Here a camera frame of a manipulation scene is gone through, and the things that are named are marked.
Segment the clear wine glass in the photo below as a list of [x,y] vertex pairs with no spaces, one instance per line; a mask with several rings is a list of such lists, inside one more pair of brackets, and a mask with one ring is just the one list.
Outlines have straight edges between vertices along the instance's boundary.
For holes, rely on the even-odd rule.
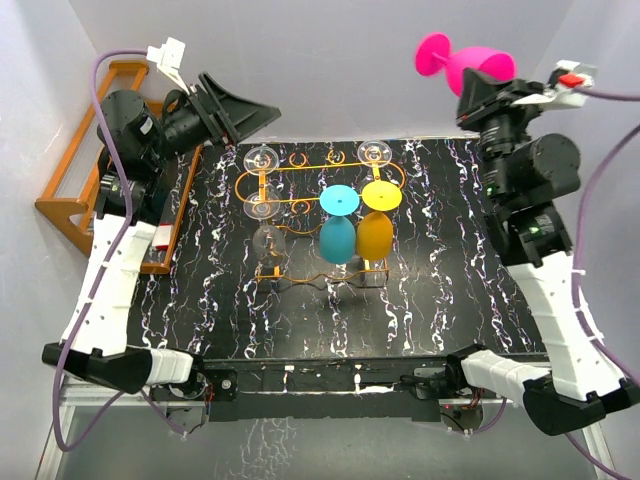
[[381,140],[362,142],[357,148],[357,158],[369,168],[366,180],[371,182],[380,179],[380,169],[388,165],[393,157],[390,146]]
[[284,234],[271,223],[280,215],[281,203],[277,193],[256,191],[243,202],[244,213],[258,222],[252,237],[254,253],[262,268],[279,267],[286,256]]
[[280,165],[279,154],[269,146],[257,146],[251,148],[243,158],[245,171],[257,176],[259,179],[259,198],[267,199],[267,175],[276,170]]

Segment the magenta plastic wine glass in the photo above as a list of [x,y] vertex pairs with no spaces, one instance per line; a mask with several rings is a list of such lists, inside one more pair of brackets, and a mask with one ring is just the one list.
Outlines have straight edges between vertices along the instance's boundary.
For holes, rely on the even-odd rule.
[[517,74],[516,62],[509,53],[484,46],[454,51],[449,36],[442,32],[433,32],[419,43],[414,66],[425,77],[443,71],[450,90],[457,97],[463,90],[466,68],[480,70],[499,81],[512,80]]

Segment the blue plastic wine glass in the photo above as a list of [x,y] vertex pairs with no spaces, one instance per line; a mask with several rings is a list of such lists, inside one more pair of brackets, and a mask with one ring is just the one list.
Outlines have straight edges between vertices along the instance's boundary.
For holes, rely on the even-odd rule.
[[328,217],[320,231],[321,256],[332,264],[348,263],[355,254],[356,232],[349,216],[360,203],[358,193],[348,185],[332,185],[319,197]]

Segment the yellow plastic wine glass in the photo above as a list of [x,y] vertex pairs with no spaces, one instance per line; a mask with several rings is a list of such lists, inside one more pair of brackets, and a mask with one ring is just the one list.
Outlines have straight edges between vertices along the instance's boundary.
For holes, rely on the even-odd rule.
[[362,200],[370,209],[359,222],[356,232],[356,252],[368,261],[384,259],[392,249],[394,227],[387,213],[402,201],[398,186],[383,180],[368,183],[362,191]]

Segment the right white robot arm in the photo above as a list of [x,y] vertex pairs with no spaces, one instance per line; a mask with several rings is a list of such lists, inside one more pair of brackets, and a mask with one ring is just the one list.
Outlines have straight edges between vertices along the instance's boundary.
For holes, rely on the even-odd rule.
[[462,72],[457,125],[480,136],[489,240],[530,308],[548,368],[502,357],[483,345],[450,354],[445,381],[455,395],[492,391],[525,408],[550,436],[582,429],[639,401],[639,384],[604,351],[583,304],[579,256],[555,208],[581,187],[581,155],[568,137],[539,138],[528,124],[547,109],[581,107],[594,69],[558,63],[547,83]]

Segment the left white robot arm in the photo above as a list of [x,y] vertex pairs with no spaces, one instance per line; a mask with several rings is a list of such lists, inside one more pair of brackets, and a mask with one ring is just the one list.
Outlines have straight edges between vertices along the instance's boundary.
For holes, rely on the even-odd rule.
[[98,135],[104,148],[89,264],[67,328],[41,355],[57,371],[130,394],[171,384],[194,399],[205,390],[207,376],[193,366],[193,355],[129,345],[133,293],[176,181],[177,158],[205,142],[233,146],[281,111],[231,94],[208,73],[198,79],[187,91],[170,91],[159,116],[133,90],[116,90],[100,104],[109,131]]

